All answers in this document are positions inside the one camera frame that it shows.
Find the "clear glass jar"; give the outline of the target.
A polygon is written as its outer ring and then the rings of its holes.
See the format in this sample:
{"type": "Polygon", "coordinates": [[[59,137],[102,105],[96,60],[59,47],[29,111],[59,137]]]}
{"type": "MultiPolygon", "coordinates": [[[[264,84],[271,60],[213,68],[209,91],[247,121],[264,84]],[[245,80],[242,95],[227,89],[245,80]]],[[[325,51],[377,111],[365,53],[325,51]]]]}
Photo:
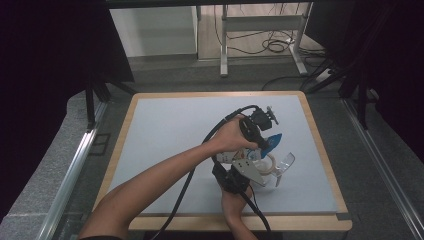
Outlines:
{"type": "Polygon", "coordinates": [[[278,187],[283,174],[294,162],[295,156],[292,153],[289,153],[282,161],[277,161],[271,153],[268,153],[264,159],[255,160],[254,165],[260,175],[265,178],[265,183],[268,183],[270,177],[273,176],[275,178],[275,186],[278,187]]]}

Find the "white cabinet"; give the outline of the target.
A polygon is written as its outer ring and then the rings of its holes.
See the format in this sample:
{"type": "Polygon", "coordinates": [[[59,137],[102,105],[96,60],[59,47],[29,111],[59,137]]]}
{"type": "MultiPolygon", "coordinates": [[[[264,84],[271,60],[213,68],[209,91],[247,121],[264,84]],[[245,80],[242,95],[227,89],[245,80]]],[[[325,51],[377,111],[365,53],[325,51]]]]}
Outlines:
{"type": "Polygon", "coordinates": [[[128,57],[198,52],[195,7],[111,9],[110,13],[128,57]]]}

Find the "black curtain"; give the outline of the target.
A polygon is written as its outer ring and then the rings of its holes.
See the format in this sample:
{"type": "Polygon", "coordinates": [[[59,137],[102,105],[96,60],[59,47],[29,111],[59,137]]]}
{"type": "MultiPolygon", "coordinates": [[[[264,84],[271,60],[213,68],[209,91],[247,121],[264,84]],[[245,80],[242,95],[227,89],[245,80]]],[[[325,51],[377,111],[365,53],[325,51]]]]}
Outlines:
{"type": "Polygon", "coordinates": [[[0,0],[0,221],[91,79],[132,80],[106,0],[0,0]]]}
{"type": "Polygon", "coordinates": [[[380,11],[375,41],[365,60],[376,110],[424,162],[424,0],[354,1],[380,11]]]}

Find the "black floor bracket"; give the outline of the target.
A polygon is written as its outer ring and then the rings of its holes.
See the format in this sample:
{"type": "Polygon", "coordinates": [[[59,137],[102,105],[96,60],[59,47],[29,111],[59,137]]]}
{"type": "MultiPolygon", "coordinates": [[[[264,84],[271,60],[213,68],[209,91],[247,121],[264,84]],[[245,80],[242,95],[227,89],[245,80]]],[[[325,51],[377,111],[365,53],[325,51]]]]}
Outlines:
{"type": "Polygon", "coordinates": [[[103,156],[108,148],[110,137],[111,135],[109,133],[96,135],[89,154],[92,156],[103,156]]]}

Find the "white metal desk frame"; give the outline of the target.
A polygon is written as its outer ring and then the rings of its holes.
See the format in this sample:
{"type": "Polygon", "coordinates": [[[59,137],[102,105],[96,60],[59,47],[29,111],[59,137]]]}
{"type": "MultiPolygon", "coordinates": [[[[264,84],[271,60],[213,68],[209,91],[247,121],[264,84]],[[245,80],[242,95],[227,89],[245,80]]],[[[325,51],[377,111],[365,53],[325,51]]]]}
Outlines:
{"type": "Polygon", "coordinates": [[[297,33],[289,44],[289,50],[301,76],[308,74],[299,54],[299,46],[304,34],[312,4],[308,3],[301,15],[228,17],[227,6],[223,5],[221,23],[220,76],[228,75],[228,55],[226,34],[228,32],[289,30],[297,33]]]}

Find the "black metal stand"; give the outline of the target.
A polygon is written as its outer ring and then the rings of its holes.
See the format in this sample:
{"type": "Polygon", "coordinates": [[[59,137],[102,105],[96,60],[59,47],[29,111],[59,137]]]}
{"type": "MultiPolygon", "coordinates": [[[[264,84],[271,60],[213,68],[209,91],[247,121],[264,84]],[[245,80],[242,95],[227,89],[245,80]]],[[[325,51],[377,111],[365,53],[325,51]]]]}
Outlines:
{"type": "Polygon", "coordinates": [[[341,80],[338,95],[345,99],[357,93],[354,101],[357,119],[365,129],[369,102],[365,60],[376,39],[379,23],[379,10],[362,7],[354,1],[315,2],[306,27],[306,35],[324,47],[325,60],[302,83],[300,90],[312,94],[341,80]],[[327,68],[334,73],[317,83],[315,78],[327,68]]]}

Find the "person's left hand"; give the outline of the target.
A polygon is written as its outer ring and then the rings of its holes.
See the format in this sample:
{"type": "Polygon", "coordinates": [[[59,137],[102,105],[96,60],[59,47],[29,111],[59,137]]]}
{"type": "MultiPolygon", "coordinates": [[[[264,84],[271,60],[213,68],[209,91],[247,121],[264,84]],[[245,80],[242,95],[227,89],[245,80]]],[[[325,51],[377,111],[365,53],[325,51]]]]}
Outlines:
{"type": "Polygon", "coordinates": [[[239,122],[244,117],[237,115],[225,123],[217,133],[208,141],[214,153],[232,152],[242,148],[257,149],[258,144],[248,141],[242,134],[239,122]]]}

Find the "person's right hand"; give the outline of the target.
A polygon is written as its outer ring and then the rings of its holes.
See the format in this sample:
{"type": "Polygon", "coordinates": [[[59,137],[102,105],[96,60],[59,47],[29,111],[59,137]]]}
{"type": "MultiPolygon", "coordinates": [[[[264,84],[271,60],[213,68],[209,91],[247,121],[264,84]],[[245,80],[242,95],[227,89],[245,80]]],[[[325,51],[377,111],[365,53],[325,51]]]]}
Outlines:
{"type": "Polygon", "coordinates": [[[242,224],[242,212],[246,200],[241,195],[221,190],[221,206],[225,221],[230,228],[242,224]]]}

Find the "white and blue pouch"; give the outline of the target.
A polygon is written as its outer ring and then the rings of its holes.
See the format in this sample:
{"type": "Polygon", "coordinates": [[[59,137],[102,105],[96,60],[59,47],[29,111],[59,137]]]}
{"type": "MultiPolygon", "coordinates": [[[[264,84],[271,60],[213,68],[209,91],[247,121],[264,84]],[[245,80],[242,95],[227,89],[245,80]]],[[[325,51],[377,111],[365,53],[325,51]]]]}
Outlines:
{"type": "Polygon", "coordinates": [[[264,159],[268,153],[279,145],[281,138],[282,134],[276,134],[266,138],[265,142],[268,144],[268,147],[265,150],[258,148],[255,150],[242,149],[233,152],[223,152],[216,155],[216,160],[220,163],[231,164],[235,160],[247,159],[257,161],[264,159]]]}

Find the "aluminium floor rail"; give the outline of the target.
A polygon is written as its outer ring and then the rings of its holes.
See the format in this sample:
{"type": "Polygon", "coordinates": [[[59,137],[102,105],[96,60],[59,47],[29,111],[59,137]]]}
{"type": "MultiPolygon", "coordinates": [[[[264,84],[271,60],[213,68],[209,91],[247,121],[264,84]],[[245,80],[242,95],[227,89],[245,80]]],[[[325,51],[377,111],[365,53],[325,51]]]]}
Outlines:
{"type": "Polygon", "coordinates": [[[85,131],[35,240],[52,240],[85,164],[107,106],[107,103],[100,103],[95,110],[94,127],[85,131]]]}
{"type": "Polygon", "coordinates": [[[353,103],[342,99],[349,118],[415,240],[424,240],[424,221],[402,189],[368,130],[357,119],[353,103]]]}

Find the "wooden table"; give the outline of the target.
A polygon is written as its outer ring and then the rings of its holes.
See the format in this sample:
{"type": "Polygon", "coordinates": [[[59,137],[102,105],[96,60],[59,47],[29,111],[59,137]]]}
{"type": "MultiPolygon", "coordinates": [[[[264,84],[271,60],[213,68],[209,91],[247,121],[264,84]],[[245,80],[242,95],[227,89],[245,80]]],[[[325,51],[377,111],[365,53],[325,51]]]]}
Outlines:
{"type": "Polygon", "coordinates": [[[324,171],[330,183],[335,197],[338,210],[334,213],[301,213],[301,214],[265,214],[257,217],[250,209],[244,211],[245,224],[254,231],[271,229],[273,231],[348,231],[352,227],[347,207],[339,189],[332,166],[323,146],[319,131],[311,113],[305,95],[300,91],[264,91],[264,92],[191,92],[191,93],[139,93],[133,96],[123,122],[117,143],[113,150],[111,160],[105,173],[98,195],[104,197],[112,189],[109,188],[113,179],[125,137],[135,113],[136,101],[139,99],[153,98],[189,98],[189,97],[240,97],[240,96],[286,96],[296,95],[299,97],[302,108],[306,115],[313,139],[320,155],[324,171]]]}

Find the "white power strip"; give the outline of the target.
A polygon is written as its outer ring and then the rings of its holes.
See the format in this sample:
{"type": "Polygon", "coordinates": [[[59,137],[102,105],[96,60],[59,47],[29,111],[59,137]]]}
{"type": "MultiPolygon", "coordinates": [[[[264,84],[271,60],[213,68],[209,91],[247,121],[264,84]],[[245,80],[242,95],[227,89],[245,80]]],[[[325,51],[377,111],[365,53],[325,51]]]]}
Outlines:
{"type": "Polygon", "coordinates": [[[334,73],[334,71],[332,69],[327,68],[315,78],[315,81],[317,83],[320,83],[320,82],[326,80],[328,77],[330,77],[333,73],[334,73]]]}

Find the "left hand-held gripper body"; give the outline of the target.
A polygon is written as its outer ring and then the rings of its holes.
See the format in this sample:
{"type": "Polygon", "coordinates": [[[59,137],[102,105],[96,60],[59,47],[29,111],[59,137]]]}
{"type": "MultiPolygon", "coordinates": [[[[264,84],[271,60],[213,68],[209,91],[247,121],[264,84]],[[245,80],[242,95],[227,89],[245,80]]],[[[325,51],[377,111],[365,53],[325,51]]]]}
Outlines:
{"type": "Polygon", "coordinates": [[[269,130],[272,122],[279,124],[272,108],[267,107],[267,111],[256,108],[250,116],[245,116],[239,121],[240,130],[249,142],[265,144],[265,139],[261,136],[262,131],[269,130]]]}

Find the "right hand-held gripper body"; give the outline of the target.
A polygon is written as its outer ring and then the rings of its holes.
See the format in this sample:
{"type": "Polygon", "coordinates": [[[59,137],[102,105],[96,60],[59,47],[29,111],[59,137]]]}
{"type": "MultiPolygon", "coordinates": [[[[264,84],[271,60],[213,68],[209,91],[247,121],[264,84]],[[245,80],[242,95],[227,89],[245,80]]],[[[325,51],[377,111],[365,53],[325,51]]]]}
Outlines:
{"type": "Polygon", "coordinates": [[[215,161],[212,173],[225,191],[235,194],[245,192],[251,181],[260,186],[265,185],[264,179],[254,163],[246,159],[232,161],[229,169],[215,161]]]}

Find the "pale grey table mat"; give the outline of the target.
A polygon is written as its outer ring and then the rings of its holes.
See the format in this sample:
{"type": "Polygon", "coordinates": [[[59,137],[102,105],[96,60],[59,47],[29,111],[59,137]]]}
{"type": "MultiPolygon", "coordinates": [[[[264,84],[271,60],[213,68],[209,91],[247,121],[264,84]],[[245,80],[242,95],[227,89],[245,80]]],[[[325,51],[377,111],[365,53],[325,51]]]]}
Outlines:
{"type": "Polygon", "coordinates": [[[336,212],[335,197],[296,95],[139,99],[109,188],[202,143],[221,119],[251,105],[271,107],[277,118],[262,133],[282,135],[271,151],[276,162],[284,162],[288,154],[295,157],[280,180],[267,176],[265,186],[251,184],[260,210],[265,214],[336,212]]]}

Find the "black tripod stand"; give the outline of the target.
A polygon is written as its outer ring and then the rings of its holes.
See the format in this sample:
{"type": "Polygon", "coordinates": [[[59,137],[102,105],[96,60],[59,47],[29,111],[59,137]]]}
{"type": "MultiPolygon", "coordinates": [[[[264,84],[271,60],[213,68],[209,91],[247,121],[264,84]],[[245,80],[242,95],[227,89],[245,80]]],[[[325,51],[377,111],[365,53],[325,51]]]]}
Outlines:
{"type": "Polygon", "coordinates": [[[111,93],[107,87],[110,83],[118,89],[134,95],[137,91],[126,84],[114,80],[105,74],[94,75],[91,74],[86,81],[85,97],[86,97],[86,112],[87,112],[87,130],[91,131],[94,129],[95,120],[95,109],[94,109],[94,96],[97,96],[101,103],[107,103],[111,99],[111,93]]]}

